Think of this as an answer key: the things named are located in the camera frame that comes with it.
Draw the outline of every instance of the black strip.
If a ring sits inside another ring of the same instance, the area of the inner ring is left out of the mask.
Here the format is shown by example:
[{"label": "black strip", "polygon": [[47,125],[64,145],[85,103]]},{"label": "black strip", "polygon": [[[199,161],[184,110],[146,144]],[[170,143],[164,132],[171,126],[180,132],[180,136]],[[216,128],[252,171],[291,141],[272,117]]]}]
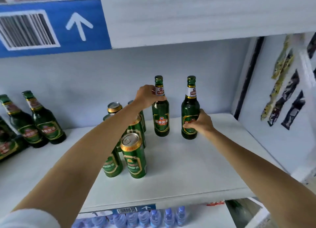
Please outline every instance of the black strip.
[{"label": "black strip", "polygon": [[257,44],[256,44],[255,50],[253,52],[253,55],[252,55],[252,58],[251,58],[251,62],[250,62],[250,65],[249,65],[249,68],[248,68],[248,71],[247,71],[247,75],[246,75],[246,79],[245,79],[245,82],[244,82],[244,86],[242,87],[242,91],[241,91],[241,94],[240,94],[238,105],[237,105],[237,108],[236,108],[236,111],[235,111],[234,118],[236,120],[238,120],[238,118],[239,118],[240,111],[241,111],[242,105],[244,103],[244,100],[245,100],[245,97],[246,97],[246,93],[247,93],[247,90],[248,90],[248,87],[249,87],[249,84],[250,84],[250,80],[251,80],[253,71],[254,71],[256,63],[257,63],[258,56],[259,56],[261,48],[262,48],[263,41],[264,41],[264,37],[258,37]]}]

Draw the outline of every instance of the hand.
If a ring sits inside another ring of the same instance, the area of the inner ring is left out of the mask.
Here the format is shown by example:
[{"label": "hand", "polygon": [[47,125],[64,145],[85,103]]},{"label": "hand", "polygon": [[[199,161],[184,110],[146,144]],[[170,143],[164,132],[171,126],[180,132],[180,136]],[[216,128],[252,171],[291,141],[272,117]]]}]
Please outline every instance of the hand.
[{"label": "hand", "polygon": [[205,132],[207,131],[215,130],[211,117],[208,114],[206,114],[203,109],[200,109],[200,115],[195,122],[185,123],[183,124],[183,127],[194,128],[203,135],[205,135]]},{"label": "hand", "polygon": [[155,93],[155,86],[153,85],[144,85],[139,88],[137,91],[136,97],[133,101],[134,104],[137,104],[140,110],[151,106],[156,101],[165,101],[167,98],[165,96],[157,96]]}]

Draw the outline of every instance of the forearm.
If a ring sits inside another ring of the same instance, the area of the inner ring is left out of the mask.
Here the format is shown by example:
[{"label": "forearm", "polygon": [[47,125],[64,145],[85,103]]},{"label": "forearm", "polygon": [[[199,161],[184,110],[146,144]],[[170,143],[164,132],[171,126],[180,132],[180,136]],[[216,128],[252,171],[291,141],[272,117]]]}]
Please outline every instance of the forearm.
[{"label": "forearm", "polygon": [[215,129],[206,132],[206,137],[228,160],[281,227],[315,226],[316,196],[309,189]]},{"label": "forearm", "polygon": [[130,104],[84,135],[14,210],[41,209],[62,227],[70,227],[104,162],[139,111],[136,104]]}]

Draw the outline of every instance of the blue shelf label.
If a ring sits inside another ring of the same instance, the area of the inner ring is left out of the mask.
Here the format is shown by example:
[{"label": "blue shelf label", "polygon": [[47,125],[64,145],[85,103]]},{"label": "blue shelf label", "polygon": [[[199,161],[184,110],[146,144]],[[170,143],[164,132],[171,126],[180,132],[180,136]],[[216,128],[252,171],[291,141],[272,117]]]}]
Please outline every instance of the blue shelf label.
[{"label": "blue shelf label", "polygon": [[0,58],[105,49],[101,0],[0,5]]},{"label": "blue shelf label", "polygon": [[93,218],[96,216],[107,216],[111,214],[126,214],[129,212],[151,211],[151,210],[156,210],[156,204],[143,205],[143,206],[131,206],[131,207],[124,207],[124,208],[113,209],[113,210],[79,213],[77,216],[77,219]]}]

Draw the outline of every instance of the barcode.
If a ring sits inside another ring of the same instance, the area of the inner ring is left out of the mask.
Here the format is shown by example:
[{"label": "barcode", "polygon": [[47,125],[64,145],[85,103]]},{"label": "barcode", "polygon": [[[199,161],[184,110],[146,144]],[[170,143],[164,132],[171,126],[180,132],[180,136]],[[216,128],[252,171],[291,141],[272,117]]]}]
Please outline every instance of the barcode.
[{"label": "barcode", "polygon": [[137,212],[137,208],[136,207],[122,208],[122,209],[117,209],[117,212],[119,214]]},{"label": "barcode", "polygon": [[0,40],[9,51],[60,47],[45,10],[0,13]]}]

